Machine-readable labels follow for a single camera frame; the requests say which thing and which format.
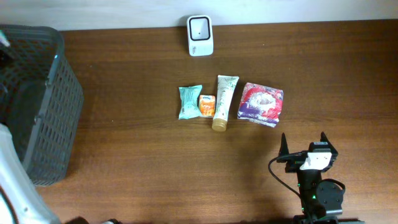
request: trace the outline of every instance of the purple package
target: purple package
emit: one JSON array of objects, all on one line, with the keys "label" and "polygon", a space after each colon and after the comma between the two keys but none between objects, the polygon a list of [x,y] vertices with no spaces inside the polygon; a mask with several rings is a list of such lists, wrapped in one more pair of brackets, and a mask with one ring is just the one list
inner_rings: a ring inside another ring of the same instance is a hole
[{"label": "purple package", "polygon": [[284,92],[275,88],[246,83],[238,110],[238,119],[275,127],[282,111]]}]

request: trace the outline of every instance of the orange package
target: orange package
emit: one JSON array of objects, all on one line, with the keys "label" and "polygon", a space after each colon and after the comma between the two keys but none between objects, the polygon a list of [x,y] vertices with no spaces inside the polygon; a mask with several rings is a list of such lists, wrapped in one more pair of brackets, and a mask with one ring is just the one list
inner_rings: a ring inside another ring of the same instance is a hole
[{"label": "orange package", "polygon": [[205,118],[214,117],[214,113],[216,110],[216,97],[200,95],[199,96],[199,109],[200,109],[202,117],[205,117]]}]

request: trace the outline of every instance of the white object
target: white object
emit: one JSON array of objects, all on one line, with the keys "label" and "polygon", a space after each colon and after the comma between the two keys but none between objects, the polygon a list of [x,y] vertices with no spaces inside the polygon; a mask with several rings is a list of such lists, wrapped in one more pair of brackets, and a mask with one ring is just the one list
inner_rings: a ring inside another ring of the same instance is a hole
[{"label": "white object", "polygon": [[18,223],[61,224],[36,192],[18,159],[11,133],[3,124],[0,124],[0,185],[5,193],[3,196],[11,203],[10,206],[0,200],[0,217],[12,221],[10,209],[13,209]]},{"label": "white object", "polygon": [[0,1],[0,21],[58,30],[175,27],[185,26],[183,15],[206,12],[218,26],[398,19],[397,7],[396,0],[5,0]]},{"label": "white object", "polygon": [[330,152],[309,152],[300,170],[316,169],[323,170],[329,165],[331,159]]},{"label": "white object", "polygon": [[226,131],[229,106],[238,80],[239,77],[218,76],[216,111],[211,125],[215,131]]},{"label": "white object", "polygon": [[0,30],[0,43],[4,44],[4,46],[9,47],[10,42],[8,42],[6,35]]},{"label": "white object", "polygon": [[187,19],[188,48],[191,56],[213,53],[213,29],[208,16],[191,16]]}]

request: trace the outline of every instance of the mint green package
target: mint green package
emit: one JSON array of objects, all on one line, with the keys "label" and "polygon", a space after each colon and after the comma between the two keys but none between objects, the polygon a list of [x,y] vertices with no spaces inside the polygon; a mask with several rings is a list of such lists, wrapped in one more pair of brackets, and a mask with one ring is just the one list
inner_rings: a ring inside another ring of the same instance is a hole
[{"label": "mint green package", "polygon": [[201,92],[201,85],[191,87],[179,87],[181,97],[181,111],[178,119],[190,119],[201,116],[198,107],[198,97]]}]

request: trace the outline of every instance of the white robot part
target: white robot part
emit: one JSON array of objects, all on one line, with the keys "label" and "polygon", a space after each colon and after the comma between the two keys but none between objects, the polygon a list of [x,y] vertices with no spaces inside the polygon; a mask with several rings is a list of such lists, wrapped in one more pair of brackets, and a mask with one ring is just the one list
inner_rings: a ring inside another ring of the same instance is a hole
[{"label": "white robot part", "polygon": [[323,170],[329,165],[330,159],[330,152],[309,152],[304,164],[300,166],[300,170]]},{"label": "white robot part", "polygon": [[18,159],[12,135],[3,124],[0,124],[0,186],[0,217],[6,217],[9,223],[61,224],[36,192]]},{"label": "white robot part", "polygon": [[4,46],[9,47],[10,42],[8,42],[6,35],[0,30],[0,43],[4,44]]}]

